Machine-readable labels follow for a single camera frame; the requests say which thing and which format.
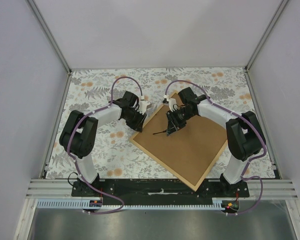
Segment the red black screwdriver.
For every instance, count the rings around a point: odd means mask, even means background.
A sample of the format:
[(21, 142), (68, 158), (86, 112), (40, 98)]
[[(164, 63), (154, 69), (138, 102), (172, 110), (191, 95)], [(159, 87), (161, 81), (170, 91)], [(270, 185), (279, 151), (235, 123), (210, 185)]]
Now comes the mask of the red black screwdriver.
[(162, 133), (166, 133), (166, 132), (167, 132), (167, 130), (163, 130), (163, 131), (155, 132), (155, 133), (153, 133), (153, 135), (162, 134)]

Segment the wooden picture frame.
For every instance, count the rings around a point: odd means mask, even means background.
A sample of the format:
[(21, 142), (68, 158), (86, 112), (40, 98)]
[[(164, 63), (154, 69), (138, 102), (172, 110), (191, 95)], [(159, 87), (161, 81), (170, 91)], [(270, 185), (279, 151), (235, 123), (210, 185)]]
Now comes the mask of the wooden picture frame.
[(130, 141), (196, 191), (228, 145), (226, 130), (208, 118), (194, 116), (169, 136), (153, 135), (167, 129), (168, 110), (167, 105), (160, 105)]

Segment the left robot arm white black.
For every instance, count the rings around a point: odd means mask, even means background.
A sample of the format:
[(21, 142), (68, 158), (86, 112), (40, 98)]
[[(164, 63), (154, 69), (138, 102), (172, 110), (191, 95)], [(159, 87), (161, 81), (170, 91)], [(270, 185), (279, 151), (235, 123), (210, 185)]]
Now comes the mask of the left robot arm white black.
[(100, 184), (95, 181), (98, 173), (91, 155), (98, 128), (123, 119), (129, 128), (141, 133), (150, 106), (151, 103), (144, 96), (138, 97), (126, 91), (123, 97), (112, 99), (107, 106), (98, 110), (87, 114), (78, 110), (70, 112), (59, 144), (74, 159), (79, 179), (85, 181), (82, 189), (87, 195), (93, 197), (100, 192)]

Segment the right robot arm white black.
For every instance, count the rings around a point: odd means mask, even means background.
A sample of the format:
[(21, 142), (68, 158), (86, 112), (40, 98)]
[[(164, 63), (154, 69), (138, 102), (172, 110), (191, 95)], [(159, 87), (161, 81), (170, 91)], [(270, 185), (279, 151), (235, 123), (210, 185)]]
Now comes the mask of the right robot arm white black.
[(226, 170), (220, 175), (219, 191), (225, 197), (232, 196), (243, 181), (247, 164), (256, 158), (261, 149), (267, 152), (266, 140), (256, 114), (252, 111), (237, 114), (214, 103), (205, 94), (196, 95), (190, 87), (180, 91), (178, 96), (181, 106), (167, 94), (163, 97), (163, 103), (169, 106), (166, 135), (184, 128), (187, 120), (194, 116), (207, 118), (223, 127), (231, 156)]

